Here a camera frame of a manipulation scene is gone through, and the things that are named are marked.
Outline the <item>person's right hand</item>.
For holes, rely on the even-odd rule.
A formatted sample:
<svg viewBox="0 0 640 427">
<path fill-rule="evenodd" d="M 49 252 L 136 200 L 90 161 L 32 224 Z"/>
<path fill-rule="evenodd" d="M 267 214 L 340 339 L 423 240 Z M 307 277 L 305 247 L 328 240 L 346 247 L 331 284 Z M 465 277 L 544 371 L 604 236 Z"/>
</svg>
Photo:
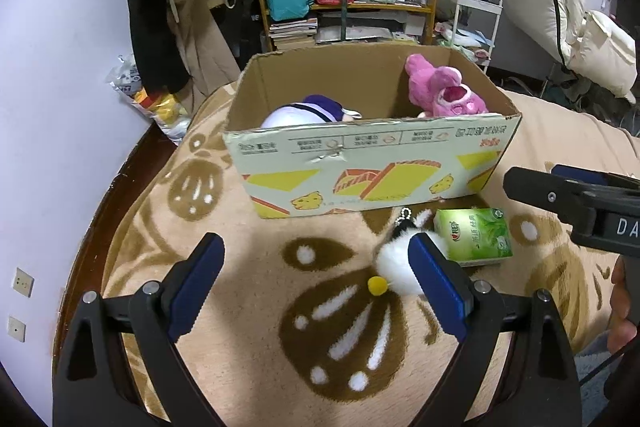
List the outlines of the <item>person's right hand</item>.
<svg viewBox="0 0 640 427">
<path fill-rule="evenodd" d="M 612 309 L 611 327 L 608 330 L 608 351 L 614 355 L 637 335 L 637 326 L 628 320 L 631 299 L 626 288 L 625 263 L 618 257 L 612 273 L 613 290 L 610 299 Z"/>
</svg>

